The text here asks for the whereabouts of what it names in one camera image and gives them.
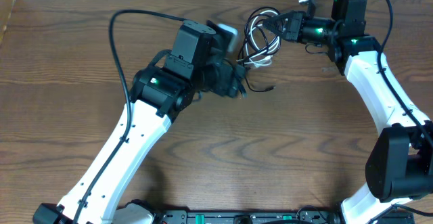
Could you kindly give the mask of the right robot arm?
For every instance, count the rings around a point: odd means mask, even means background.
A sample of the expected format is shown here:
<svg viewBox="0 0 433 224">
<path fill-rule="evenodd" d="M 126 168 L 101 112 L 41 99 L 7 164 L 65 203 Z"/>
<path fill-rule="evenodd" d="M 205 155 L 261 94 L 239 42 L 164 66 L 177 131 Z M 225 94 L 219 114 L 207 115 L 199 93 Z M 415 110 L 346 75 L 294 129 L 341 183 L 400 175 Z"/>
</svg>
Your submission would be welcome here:
<svg viewBox="0 0 433 224">
<path fill-rule="evenodd" d="M 367 0 L 334 0 L 330 19 L 307 10 L 267 18 L 265 28 L 280 39 L 324 45 L 329 59 L 355 87 L 378 131 L 365 165 L 365 184 L 328 223 L 401 223 L 415 209 L 408 203 L 432 193 L 432 121 L 410 100 L 393 75 L 384 43 L 365 32 Z"/>
</svg>

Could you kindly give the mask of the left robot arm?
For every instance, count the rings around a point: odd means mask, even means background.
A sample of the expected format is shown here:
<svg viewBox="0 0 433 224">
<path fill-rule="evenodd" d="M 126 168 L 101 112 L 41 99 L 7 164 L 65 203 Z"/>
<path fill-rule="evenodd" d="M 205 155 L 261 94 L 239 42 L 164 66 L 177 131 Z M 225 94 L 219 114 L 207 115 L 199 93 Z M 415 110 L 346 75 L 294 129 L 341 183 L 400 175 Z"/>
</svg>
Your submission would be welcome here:
<svg viewBox="0 0 433 224">
<path fill-rule="evenodd" d="M 233 27 L 183 21 L 172 49 L 162 50 L 133 79 L 116 127 L 80 181 L 57 204 L 42 203 L 33 223 L 153 223 L 141 203 L 118 203 L 154 144 L 196 93 L 236 97 L 244 71 L 225 61 L 237 43 Z"/>
</svg>

